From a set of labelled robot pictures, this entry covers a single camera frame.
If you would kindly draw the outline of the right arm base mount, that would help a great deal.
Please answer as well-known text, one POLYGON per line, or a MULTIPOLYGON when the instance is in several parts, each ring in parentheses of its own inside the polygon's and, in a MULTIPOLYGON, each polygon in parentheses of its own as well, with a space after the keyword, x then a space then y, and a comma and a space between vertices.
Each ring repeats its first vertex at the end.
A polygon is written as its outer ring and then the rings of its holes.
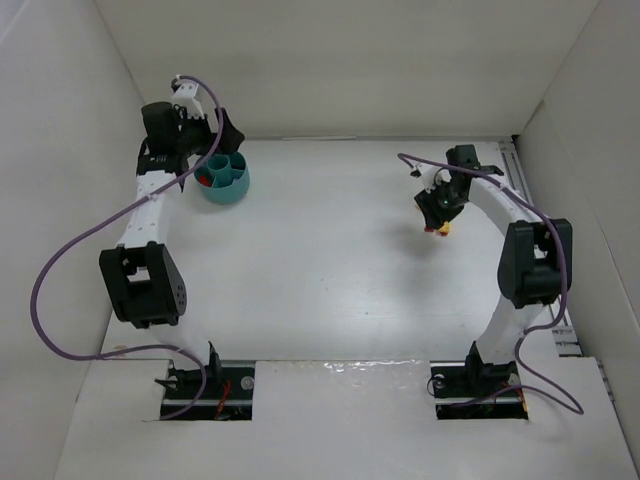
POLYGON ((488 376, 476 377, 464 361, 440 361, 430 363, 427 388, 435 398, 438 420, 527 420, 520 390, 488 399, 490 394, 518 382, 514 362, 499 365, 497 370, 491 367, 488 376))

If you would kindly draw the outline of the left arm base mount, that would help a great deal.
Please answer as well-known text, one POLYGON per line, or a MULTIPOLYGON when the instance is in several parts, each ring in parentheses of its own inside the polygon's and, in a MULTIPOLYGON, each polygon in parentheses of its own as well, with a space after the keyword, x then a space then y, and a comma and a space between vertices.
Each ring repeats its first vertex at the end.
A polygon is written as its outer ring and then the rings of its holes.
POLYGON ((163 391, 160 417, 181 421, 250 421, 256 363, 222 361, 221 374, 209 375, 203 393, 187 411, 201 387, 199 370, 178 370, 170 362, 164 377, 156 379, 163 391))

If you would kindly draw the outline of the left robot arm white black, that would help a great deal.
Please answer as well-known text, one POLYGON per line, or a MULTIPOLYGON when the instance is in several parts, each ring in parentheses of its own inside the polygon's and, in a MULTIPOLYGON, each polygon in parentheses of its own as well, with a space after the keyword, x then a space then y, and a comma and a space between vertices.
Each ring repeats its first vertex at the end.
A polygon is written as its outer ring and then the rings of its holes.
POLYGON ((224 108, 214 133, 205 114, 167 101, 141 109, 146 136, 136 165, 135 208, 116 246, 99 256, 101 274, 117 319, 146 330, 161 344, 211 361, 211 344, 181 317, 187 309, 183 277, 167 246, 173 207, 184 191, 189 158, 210 152, 229 154, 244 141, 224 108))

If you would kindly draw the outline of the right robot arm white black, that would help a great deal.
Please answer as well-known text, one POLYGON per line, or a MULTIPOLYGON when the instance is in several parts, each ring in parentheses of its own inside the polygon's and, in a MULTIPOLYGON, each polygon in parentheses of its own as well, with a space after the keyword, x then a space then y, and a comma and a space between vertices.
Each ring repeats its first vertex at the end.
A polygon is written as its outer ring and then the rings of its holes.
POLYGON ((500 298, 486 329, 465 359, 463 384, 488 395, 516 372, 516 344, 543 308, 571 285, 573 230, 565 219, 535 210, 504 182, 503 171, 483 165, 472 145, 457 145, 443 163, 413 160, 421 180, 414 201, 428 232, 443 232, 468 204, 479 208, 503 235, 497 269, 500 298))

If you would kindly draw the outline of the red large lego brick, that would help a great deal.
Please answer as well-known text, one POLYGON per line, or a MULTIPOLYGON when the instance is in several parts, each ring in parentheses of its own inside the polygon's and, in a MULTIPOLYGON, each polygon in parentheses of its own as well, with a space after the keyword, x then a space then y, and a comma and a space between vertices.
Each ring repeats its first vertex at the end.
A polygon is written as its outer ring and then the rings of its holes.
POLYGON ((211 187, 212 186, 212 180, 210 177, 208 177, 205 174, 201 174, 201 173, 197 173, 195 175, 196 180, 198 181, 199 184, 205 186, 205 187, 211 187))

